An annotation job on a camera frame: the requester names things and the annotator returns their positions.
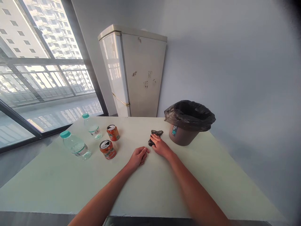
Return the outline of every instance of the water bottle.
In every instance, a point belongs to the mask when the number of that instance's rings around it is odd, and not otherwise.
[[[71,150],[72,154],[79,159],[86,160],[91,156],[91,152],[88,150],[87,145],[79,137],[71,134],[68,130],[61,132],[60,136],[63,138],[65,147]]]
[[[94,136],[95,140],[102,138],[103,134],[101,133],[99,126],[95,119],[91,118],[88,113],[83,114],[82,117],[84,118],[84,125],[86,130]]]

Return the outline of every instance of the black plastic bag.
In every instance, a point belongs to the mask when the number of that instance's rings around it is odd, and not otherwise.
[[[159,130],[159,131],[151,130],[151,133],[152,133],[152,134],[156,134],[157,136],[160,137],[160,136],[163,134],[163,131],[162,131],[162,130]],[[153,146],[153,145],[155,145],[155,143],[150,139],[150,140],[148,141],[148,145],[149,145],[149,146]]]
[[[164,111],[165,120],[187,131],[208,131],[215,122],[215,115],[204,105],[182,100]]]

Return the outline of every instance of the refrigerator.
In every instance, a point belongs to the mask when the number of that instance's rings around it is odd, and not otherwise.
[[[156,117],[167,37],[113,24],[98,40],[118,116]]]

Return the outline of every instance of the bottle cap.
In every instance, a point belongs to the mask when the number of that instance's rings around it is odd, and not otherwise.
[[[69,137],[70,135],[71,135],[71,133],[68,130],[60,133],[60,136],[63,139]]]
[[[88,118],[88,117],[89,117],[89,114],[88,114],[88,113],[85,113],[85,114],[82,115],[82,117],[83,117],[83,118]]]

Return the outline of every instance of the can lid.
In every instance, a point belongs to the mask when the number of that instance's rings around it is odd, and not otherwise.
[[[83,117],[83,118],[88,118],[88,117],[89,117],[89,114],[88,114],[88,113],[85,113],[85,114],[82,115],[82,117]]]
[[[111,130],[115,129],[115,127],[116,127],[116,126],[113,125],[113,124],[112,124],[112,125],[109,125],[109,126],[107,127],[107,130],[111,131]]]
[[[60,133],[60,136],[63,139],[69,137],[70,135],[71,135],[71,133],[68,130]]]
[[[110,143],[111,143],[111,141],[109,141],[109,140],[104,140],[104,141],[102,141],[102,142],[100,143],[99,147],[100,147],[101,149],[105,149],[105,148],[107,148],[107,147],[110,145]]]

